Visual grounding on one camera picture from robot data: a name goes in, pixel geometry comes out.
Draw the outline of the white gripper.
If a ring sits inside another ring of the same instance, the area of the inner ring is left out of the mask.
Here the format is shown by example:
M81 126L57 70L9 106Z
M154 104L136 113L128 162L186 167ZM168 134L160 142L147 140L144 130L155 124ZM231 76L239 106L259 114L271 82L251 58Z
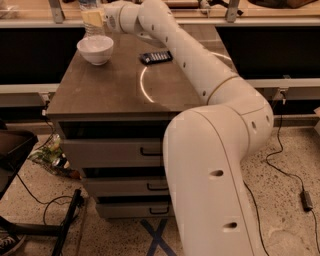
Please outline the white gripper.
M111 31L117 33L125 32L121 25L121 12L126 5L125 1L114 1L104 5L104 16ZM81 16L86 24L96 27L103 26L102 12L99 9L83 10Z

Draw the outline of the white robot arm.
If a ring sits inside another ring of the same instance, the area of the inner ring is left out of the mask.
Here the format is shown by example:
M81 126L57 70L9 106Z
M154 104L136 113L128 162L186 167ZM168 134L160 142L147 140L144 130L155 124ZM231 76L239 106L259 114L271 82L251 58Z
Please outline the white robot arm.
M241 161L269 139L265 98L183 30L162 0L115 1L85 22L166 47L201 106L178 114L163 139L163 161L185 256L265 256Z

